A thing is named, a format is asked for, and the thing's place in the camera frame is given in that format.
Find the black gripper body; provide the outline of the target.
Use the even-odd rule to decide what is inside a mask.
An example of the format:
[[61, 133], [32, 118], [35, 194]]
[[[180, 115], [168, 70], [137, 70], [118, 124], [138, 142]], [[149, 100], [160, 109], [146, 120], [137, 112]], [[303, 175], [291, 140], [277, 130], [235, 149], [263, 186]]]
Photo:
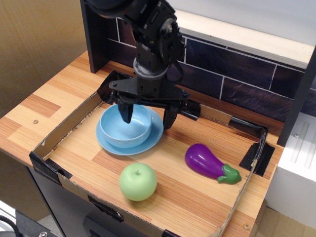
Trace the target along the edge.
[[133, 62], [136, 76], [110, 83], [113, 97], [128, 104], [146, 104], [155, 107], [186, 105], [190, 95], [167, 80], [167, 67], [151, 70], [136, 59]]

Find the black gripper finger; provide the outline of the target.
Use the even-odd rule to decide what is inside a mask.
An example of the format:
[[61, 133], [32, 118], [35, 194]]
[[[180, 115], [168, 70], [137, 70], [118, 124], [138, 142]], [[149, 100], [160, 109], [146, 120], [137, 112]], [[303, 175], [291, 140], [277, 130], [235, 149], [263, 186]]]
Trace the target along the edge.
[[178, 114], [178, 107], [177, 106], [169, 106], [164, 110], [163, 115], [163, 128], [170, 129], [175, 122]]
[[128, 104], [122, 100], [117, 101], [118, 110], [125, 123], [130, 123], [133, 114], [133, 104]]

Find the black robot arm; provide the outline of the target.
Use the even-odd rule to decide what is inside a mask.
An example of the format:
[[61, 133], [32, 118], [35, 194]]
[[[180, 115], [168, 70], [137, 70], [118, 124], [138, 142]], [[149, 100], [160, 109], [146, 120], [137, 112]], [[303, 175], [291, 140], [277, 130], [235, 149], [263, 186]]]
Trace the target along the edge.
[[124, 122], [130, 123], [135, 104], [164, 109], [163, 126], [170, 129], [186, 107], [189, 93], [179, 89], [184, 56], [175, 11], [165, 0], [88, 0], [87, 6], [103, 18], [120, 18], [131, 26], [136, 42], [136, 76], [110, 82], [111, 101]]

